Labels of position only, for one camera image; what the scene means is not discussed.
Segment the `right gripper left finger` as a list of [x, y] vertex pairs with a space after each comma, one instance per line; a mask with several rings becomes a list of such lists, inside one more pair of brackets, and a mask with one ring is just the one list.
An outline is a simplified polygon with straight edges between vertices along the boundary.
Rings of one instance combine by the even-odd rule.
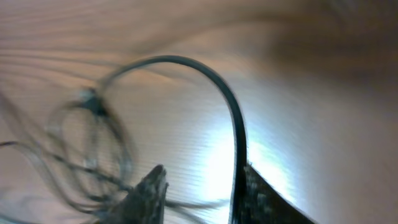
[[100, 224], [163, 224], [165, 196], [169, 184], [163, 165], [155, 166], [112, 208]]

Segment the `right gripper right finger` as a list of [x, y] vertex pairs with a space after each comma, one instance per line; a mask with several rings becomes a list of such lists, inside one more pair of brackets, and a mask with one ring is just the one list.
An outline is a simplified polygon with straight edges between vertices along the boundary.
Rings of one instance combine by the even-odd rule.
[[314, 224], [249, 164], [236, 181], [232, 209], [232, 224]]

